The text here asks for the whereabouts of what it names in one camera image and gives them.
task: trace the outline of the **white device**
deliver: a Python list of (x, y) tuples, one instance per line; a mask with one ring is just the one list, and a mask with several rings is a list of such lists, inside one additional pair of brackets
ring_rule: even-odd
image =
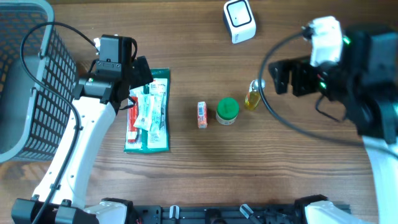
[(256, 34), (256, 22), (248, 0), (231, 0), (225, 3), (224, 23), (233, 44), (248, 40)]
[[(247, 1), (230, 2), (238, 5), (229, 9), (233, 13), (227, 15), (234, 15), (234, 13), (236, 15), (243, 15), (236, 24), (250, 24), (250, 19), (248, 20), (243, 12), (237, 13), (242, 4), (244, 4), (243, 6), (247, 6), (251, 22), (254, 23)], [(228, 2), (224, 7), (225, 10), (228, 10)], [(312, 64), (319, 65), (326, 60), (340, 61), (342, 51), (340, 23), (334, 17), (324, 17), (315, 19), (310, 23), (310, 26), (313, 26), (315, 30), (312, 37)], [(71, 201), (73, 207), (84, 209), (90, 172), (102, 139), (114, 121), (116, 113), (111, 103), (104, 105), (96, 98), (81, 97), (79, 100), (73, 100), (72, 103), (81, 116), (84, 129), (79, 134), (76, 148), (62, 176), (62, 188), (56, 191), (50, 202), (61, 204), (63, 199), (68, 199)], [(34, 191), (34, 195), (39, 195), (39, 201), (41, 202), (48, 197), (50, 192), (49, 185), (54, 182), (55, 176), (60, 172), (60, 164), (65, 158), (74, 132), (75, 122), (73, 119), (75, 118), (73, 113), (71, 113), (68, 126), (52, 164), (42, 182)], [(379, 222), (382, 224), (396, 223), (398, 219), (396, 212), (396, 208), (398, 208), (398, 161), (387, 154), (373, 149), (383, 147), (398, 153), (398, 144), (387, 144), (383, 139), (375, 139), (367, 136), (363, 136), (363, 142), (372, 165), (377, 204), (379, 207)], [(95, 214), (100, 224), (123, 224), (126, 221), (127, 207), (117, 202), (101, 202), (94, 207), (85, 208), (84, 211)], [(313, 202), (307, 205), (305, 207), (305, 217), (309, 224), (367, 223), (342, 212), (329, 201)]]

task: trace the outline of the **yellow liquid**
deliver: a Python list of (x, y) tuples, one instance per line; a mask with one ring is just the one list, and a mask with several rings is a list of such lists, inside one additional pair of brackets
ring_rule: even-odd
[(244, 107), (248, 110), (255, 110), (261, 100), (260, 93), (258, 91), (251, 91), (246, 95), (244, 100)]

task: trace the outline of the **green jar lid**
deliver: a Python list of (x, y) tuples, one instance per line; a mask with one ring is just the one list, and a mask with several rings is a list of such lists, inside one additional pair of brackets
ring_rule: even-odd
[(224, 120), (234, 119), (239, 113), (239, 104), (232, 98), (224, 98), (218, 103), (217, 113)]

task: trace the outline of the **black camera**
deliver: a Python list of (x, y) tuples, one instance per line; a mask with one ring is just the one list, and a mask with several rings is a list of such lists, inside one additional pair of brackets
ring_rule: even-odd
[(137, 42), (131, 37), (103, 35), (99, 59), (94, 73), (79, 78), (73, 91), (75, 99), (81, 96), (99, 98), (101, 103), (111, 102), (118, 112), (129, 90), (154, 81), (145, 56), (136, 58)]

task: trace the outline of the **wood grain surface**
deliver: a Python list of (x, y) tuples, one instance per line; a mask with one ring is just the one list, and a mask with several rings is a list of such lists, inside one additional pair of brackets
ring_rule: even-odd
[[(57, 21), (89, 38), (102, 34), (133, 37), (138, 55), (152, 68), (170, 67), (170, 152), (123, 153), (126, 112), (120, 111), (99, 150), (87, 191), (87, 205), (104, 197), (136, 205), (240, 205), (292, 203), (324, 194), (348, 203), (353, 214), (377, 222), (373, 176), (363, 148), (346, 147), (302, 136), (276, 121), (260, 105), (243, 109), (250, 81), (264, 54), (280, 39), (316, 17), (334, 15), (342, 26), (383, 22), (397, 27), (395, 0), (250, 1), (256, 36), (233, 45), (222, 21), (224, 1), (135, 2), (54, 5)], [(96, 55), (85, 40), (58, 29), (75, 60), (87, 65)], [(293, 41), (273, 60), (310, 53), (310, 44)], [(327, 136), (359, 141), (349, 122), (335, 123), (314, 110), (318, 95), (278, 96), (268, 73), (270, 104), (294, 124)], [(233, 97), (241, 107), (237, 121), (222, 126), (215, 119), (220, 99)], [(206, 101), (207, 129), (197, 128), (196, 106)], [(342, 116), (339, 104), (322, 109)], [(0, 223), (12, 223), (15, 198), (30, 198), (49, 162), (0, 165)]]

